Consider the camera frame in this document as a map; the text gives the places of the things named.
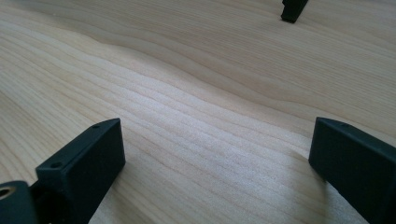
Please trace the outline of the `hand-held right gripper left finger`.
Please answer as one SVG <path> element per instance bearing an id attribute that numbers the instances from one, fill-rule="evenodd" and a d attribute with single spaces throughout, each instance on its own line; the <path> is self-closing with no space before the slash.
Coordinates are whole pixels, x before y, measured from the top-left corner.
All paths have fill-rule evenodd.
<path id="1" fill-rule="evenodd" d="M 92 125 L 35 168 L 40 219 L 88 224 L 124 165 L 120 120 Z"/>

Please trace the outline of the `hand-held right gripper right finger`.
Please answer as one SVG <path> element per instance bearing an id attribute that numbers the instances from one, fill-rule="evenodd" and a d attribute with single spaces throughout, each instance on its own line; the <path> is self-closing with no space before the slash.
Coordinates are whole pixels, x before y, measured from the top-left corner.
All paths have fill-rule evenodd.
<path id="1" fill-rule="evenodd" d="M 396 147 L 318 118 L 308 161 L 370 224 L 396 224 Z"/>

